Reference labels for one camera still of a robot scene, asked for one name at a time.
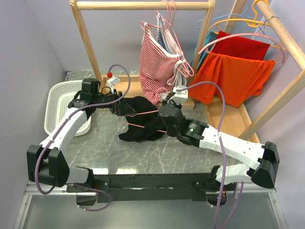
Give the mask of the pink wire hanger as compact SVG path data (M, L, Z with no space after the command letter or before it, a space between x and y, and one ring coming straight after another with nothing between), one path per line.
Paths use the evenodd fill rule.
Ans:
M121 117L119 118L119 120L121 123L130 126L145 128L145 125L148 122L156 118L158 112L159 112L158 109L147 112L140 112L140 113L136 113L135 115L123 116L126 119L126 121L123 121Z

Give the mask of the black tank top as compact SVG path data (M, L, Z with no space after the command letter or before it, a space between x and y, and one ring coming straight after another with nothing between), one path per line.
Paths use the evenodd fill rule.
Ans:
M166 130L158 114L158 109L146 98L136 96L126 98L126 102L136 111L134 117L127 116L128 130L119 134L119 139L127 142L156 141Z

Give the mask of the red white striped tank top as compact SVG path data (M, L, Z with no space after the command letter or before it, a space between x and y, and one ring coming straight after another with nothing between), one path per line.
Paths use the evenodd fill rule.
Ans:
M178 54L169 54L153 37L151 25L141 22L144 31L139 60L139 80L142 93L153 105L160 103L158 93L170 90L166 81L173 76Z

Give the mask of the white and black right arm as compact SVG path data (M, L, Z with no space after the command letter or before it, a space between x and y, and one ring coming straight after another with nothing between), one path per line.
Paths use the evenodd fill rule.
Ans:
M215 166L209 177L209 186L220 190L236 182L253 182L268 189L275 187L280 158L276 144L253 143L218 132L204 122L185 118L178 106L165 104L159 110L167 134L181 143L197 148L210 149L240 161L232 166Z

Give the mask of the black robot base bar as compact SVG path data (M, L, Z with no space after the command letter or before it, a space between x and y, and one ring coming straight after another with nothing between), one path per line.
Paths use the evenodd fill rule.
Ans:
M207 192L218 192L215 173L95 175L95 189L112 201L184 200L206 201Z

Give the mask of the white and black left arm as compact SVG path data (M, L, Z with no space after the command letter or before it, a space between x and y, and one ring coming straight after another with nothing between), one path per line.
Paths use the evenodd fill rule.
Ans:
M51 188L66 184L78 184L85 192L95 187L93 170L84 167L71 167L67 164L64 152L67 150L79 128L91 117L97 108L108 108L114 115L135 115L136 111L124 99L121 91L112 90L100 93L100 82L84 79L81 90L69 103L65 116L52 133L38 146L31 145L27 150L29 180L35 182L38 191L47 195L41 184Z

